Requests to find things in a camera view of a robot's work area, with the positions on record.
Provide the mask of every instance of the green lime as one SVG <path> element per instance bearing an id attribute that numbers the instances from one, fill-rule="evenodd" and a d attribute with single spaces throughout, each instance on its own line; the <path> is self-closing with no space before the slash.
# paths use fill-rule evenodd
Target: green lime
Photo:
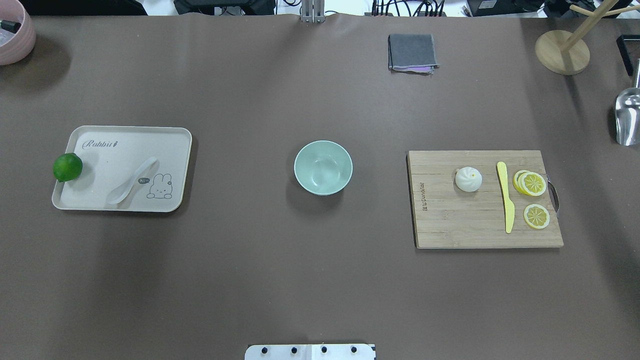
<path id="1" fill-rule="evenodd" d="M 82 160 L 73 152 L 61 155 L 53 163 L 53 176 L 60 181 L 69 181 L 80 176 Z"/>

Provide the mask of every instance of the wooden stand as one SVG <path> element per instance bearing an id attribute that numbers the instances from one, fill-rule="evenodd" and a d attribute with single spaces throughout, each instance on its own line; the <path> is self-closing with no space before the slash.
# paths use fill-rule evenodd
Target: wooden stand
<path id="1" fill-rule="evenodd" d="M 558 74 L 575 75 L 582 72 L 589 64 L 590 57 L 589 48 L 587 44 L 582 41 L 584 35 L 586 35 L 602 17 L 640 8 L 640 6 L 632 6 L 610 12 L 609 9 L 617 2 L 618 0 L 605 0 L 595 12 L 571 5 L 570 8 L 572 10 L 587 15 L 588 18 L 574 33 L 564 30 L 553 30 L 542 34 L 536 41 L 536 56 L 538 60 L 549 70 Z"/>

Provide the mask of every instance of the white spoon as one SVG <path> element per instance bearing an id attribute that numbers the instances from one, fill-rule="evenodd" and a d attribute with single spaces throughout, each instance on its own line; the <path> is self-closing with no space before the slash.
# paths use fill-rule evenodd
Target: white spoon
<path id="1" fill-rule="evenodd" d="M 131 192 L 131 188 L 133 184 L 136 182 L 136 179 L 139 178 L 142 173 L 147 171 L 153 164 L 158 161 L 155 157 L 151 156 L 149 159 L 146 159 L 145 162 L 140 164 L 136 171 L 133 172 L 130 178 L 128 178 L 122 185 L 113 189 L 109 195 L 107 195 L 107 204 L 115 205 L 120 203 L 127 197 L 127 195 Z"/>

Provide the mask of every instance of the rabbit cartoon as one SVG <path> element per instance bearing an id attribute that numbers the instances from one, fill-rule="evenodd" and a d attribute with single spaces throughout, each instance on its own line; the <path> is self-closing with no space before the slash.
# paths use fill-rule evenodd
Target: rabbit cartoon
<path id="1" fill-rule="evenodd" d="M 171 174 L 156 174 L 147 197 L 149 199 L 171 199 L 172 191 Z"/>

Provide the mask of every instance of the metal bracket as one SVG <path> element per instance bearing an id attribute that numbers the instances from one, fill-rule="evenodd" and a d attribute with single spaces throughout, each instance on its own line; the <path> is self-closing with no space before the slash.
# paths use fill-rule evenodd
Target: metal bracket
<path id="1" fill-rule="evenodd" d="M 244 360 L 376 360 L 375 344 L 251 345 Z"/>
<path id="2" fill-rule="evenodd" d="M 300 20 L 318 24 L 324 22 L 324 0 L 302 0 Z"/>

